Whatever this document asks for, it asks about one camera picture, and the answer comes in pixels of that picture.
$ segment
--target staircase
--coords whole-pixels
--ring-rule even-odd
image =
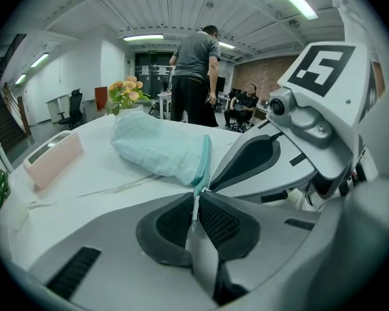
[[[25,132],[19,127],[0,95],[0,143],[7,153],[15,145],[26,138]]]

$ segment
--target folded cloth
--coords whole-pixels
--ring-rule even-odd
[[[115,123],[111,145],[121,157],[157,175],[176,176],[184,185],[197,185],[209,176],[208,135],[190,135],[142,111]]]

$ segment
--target white table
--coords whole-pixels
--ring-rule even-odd
[[[159,93],[158,98],[160,100],[160,119],[164,119],[164,109],[163,109],[163,101],[166,100],[167,105],[166,105],[166,118],[170,118],[169,116],[169,104],[171,103],[171,93],[169,92],[162,92]]]
[[[228,109],[229,107],[229,102],[231,101],[229,98],[226,98],[222,95],[218,95],[218,100],[223,100],[225,103],[225,111]]]
[[[192,135],[210,135],[212,174],[241,135],[194,124],[163,123]],[[121,159],[110,144],[113,124],[114,117],[109,115],[75,129],[84,153],[44,191],[35,187],[23,166],[11,173],[12,192],[29,208],[23,227],[10,238],[12,261],[23,269],[28,270],[50,247],[104,213],[193,190],[176,178],[155,176]]]

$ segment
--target flower vase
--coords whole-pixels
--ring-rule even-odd
[[[0,208],[0,254],[11,259],[10,239],[21,229],[29,211],[25,203],[12,190]]]
[[[134,105],[133,108],[120,109],[118,115],[114,115],[115,121],[117,122],[121,117],[130,114],[133,111],[142,111],[143,105]]]

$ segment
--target brick wall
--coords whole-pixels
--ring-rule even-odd
[[[232,88],[246,90],[249,83],[254,83],[257,86],[257,96],[268,100],[270,93],[279,89],[279,78],[296,58],[297,56],[284,56],[236,65]]]

